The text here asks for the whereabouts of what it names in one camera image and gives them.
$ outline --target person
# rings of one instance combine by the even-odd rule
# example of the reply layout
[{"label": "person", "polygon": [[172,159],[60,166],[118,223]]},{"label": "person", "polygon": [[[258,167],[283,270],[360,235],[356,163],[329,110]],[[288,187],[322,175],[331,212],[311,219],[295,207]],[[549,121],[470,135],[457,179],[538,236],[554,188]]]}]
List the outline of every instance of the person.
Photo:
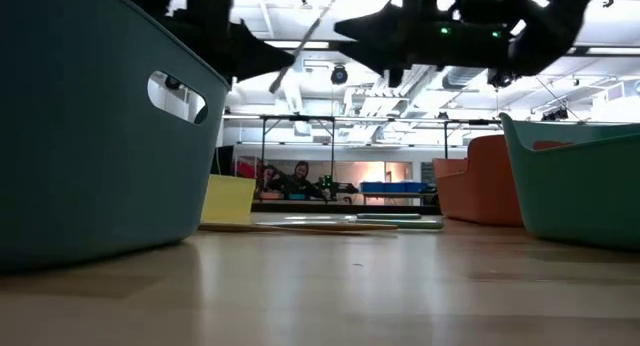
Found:
[{"label": "person", "polygon": [[260,197],[263,192],[280,192],[280,171],[271,166],[265,166],[262,170],[262,177],[256,180],[255,196]]},{"label": "person", "polygon": [[326,197],[322,191],[313,186],[313,184],[307,180],[308,174],[309,163],[306,161],[299,161],[293,169],[293,175],[289,175],[286,177],[286,180],[282,180],[279,189],[281,189],[283,193],[289,195],[303,194],[307,198],[314,197],[325,200]]}]

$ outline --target yellow paper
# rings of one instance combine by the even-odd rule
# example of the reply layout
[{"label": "yellow paper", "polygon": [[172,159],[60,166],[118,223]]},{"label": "yellow paper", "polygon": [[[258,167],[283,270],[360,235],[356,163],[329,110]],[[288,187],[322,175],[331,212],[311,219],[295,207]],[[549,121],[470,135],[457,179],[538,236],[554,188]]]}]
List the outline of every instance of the yellow paper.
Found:
[{"label": "yellow paper", "polygon": [[255,187],[254,179],[210,175],[202,222],[249,223]]}]

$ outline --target wooden floor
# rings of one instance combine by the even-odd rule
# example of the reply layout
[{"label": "wooden floor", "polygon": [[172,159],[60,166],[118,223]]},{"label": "wooden floor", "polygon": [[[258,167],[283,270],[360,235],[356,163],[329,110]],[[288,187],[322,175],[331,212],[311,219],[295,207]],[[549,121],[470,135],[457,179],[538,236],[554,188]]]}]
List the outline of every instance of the wooden floor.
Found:
[{"label": "wooden floor", "polygon": [[640,345],[640,256],[441,233],[198,233],[0,279],[2,345]]}]

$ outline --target ceiling light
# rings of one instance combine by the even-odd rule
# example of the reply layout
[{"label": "ceiling light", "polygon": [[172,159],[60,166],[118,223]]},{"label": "ceiling light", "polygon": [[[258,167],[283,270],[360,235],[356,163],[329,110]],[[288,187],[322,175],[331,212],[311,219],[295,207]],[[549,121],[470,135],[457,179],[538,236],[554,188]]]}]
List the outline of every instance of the ceiling light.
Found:
[{"label": "ceiling light", "polygon": [[[238,145],[262,145],[260,141],[238,141]],[[265,145],[279,145],[279,142],[265,141]]]},{"label": "ceiling light", "polygon": [[398,119],[400,122],[415,122],[415,123],[444,123],[445,120],[439,119]]},{"label": "ceiling light", "polygon": [[453,6],[455,0],[438,0],[437,7],[440,11],[447,11]]},{"label": "ceiling light", "polygon": [[[300,41],[265,41],[268,45],[279,49],[297,49]],[[328,49],[329,43],[323,41],[309,41],[304,45],[304,49]]]},{"label": "ceiling light", "polygon": [[336,117],[336,121],[346,122],[387,122],[388,118],[385,117]]},{"label": "ceiling light", "polygon": [[405,145],[405,144],[394,144],[394,143],[388,143],[388,144],[379,144],[379,143],[375,143],[375,144],[367,144],[367,146],[369,146],[369,147],[376,147],[376,148],[396,148],[396,147],[408,147],[409,145]]},{"label": "ceiling light", "polygon": [[303,60],[302,64],[304,67],[322,67],[329,69],[333,66],[333,62],[327,60]]},{"label": "ceiling light", "polygon": [[516,26],[511,30],[511,33],[514,35],[518,35],[520,34],[520,32],[522,32],[522,30],[524,30],[525,27],[527,27],[527,23],[520,20],[520,22],[518,22]]},{"label": "ceiling light", "polygon": [[258,120],[260,116],[258,115],[224,115],[222,116],[225,120]]},{"label": "ceiling light", "polygon": [[587,55],[629,55],[632,57],[640,55],[640,47],[591,47],[587,51]]}]

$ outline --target bin handle hole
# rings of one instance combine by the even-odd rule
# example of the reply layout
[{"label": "bin handle hole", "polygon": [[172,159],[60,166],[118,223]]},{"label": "bin handle hole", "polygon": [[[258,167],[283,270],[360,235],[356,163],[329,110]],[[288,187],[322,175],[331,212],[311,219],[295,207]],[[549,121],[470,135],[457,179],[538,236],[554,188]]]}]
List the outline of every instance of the bin handle hole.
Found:
[{"label": "bin handle hole", "polygon": [[163,71],[149,76],[147,95],[153,106],[181,120],[199,125],[207,119],[209,107],[204,97]]}]

